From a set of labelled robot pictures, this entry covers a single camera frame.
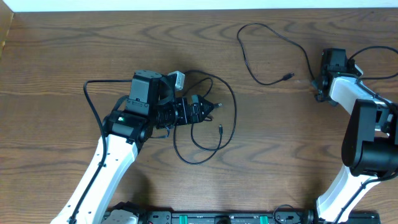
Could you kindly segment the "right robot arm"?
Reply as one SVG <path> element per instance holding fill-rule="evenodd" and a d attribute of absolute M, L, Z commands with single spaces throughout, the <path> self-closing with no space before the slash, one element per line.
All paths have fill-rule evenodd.
<path fill-rule="evenodd" d="M 322 52 L 315 99 L 342 106 L 350 115 L 341 145 L 343 165 L 307 215 L 311 223 L 346 223 L 373 187 L 397 177 L 397 104 L 368 88 L 366 77 L 344 49 Z"/>

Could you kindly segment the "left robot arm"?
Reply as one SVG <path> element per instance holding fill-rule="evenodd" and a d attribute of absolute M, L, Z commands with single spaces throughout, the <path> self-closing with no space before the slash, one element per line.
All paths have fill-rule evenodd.
<path fill-rule="evenodd" d="M 98 119 L 101 137 L 73 195 L 53 223 L 101 223 L 121 178 L 136 160 L 154 129 L 201 123 L 217 107 L 200 95 L 176 97 L 185 75 L 137 70 L 128 81 L 130 93 L 110 114 Z"/>

